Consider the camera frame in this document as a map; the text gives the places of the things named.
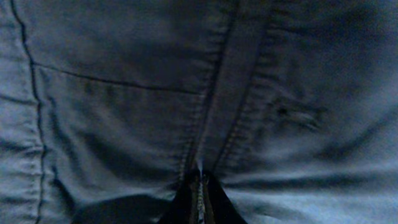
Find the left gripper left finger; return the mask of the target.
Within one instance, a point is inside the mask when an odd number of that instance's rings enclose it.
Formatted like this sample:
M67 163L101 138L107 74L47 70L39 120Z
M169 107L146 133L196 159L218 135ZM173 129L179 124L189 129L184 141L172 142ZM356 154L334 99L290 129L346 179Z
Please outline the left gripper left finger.
M198 191L200 171L194 170L183 178L170 208L158 224L198 224Z

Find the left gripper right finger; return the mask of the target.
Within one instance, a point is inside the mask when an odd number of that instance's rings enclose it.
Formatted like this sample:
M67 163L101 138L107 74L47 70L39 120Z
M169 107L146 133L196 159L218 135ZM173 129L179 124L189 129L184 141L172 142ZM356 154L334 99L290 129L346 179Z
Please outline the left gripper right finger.
M218 179L208 171L202 175L204 223L248 224L237 212Z

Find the dark blue shorts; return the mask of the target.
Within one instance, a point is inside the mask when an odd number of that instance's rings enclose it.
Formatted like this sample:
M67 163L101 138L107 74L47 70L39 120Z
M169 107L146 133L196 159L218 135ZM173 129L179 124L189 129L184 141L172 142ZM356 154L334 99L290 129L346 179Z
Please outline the dark blue shorts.
M397 222L396 1L2 1L1 222Z

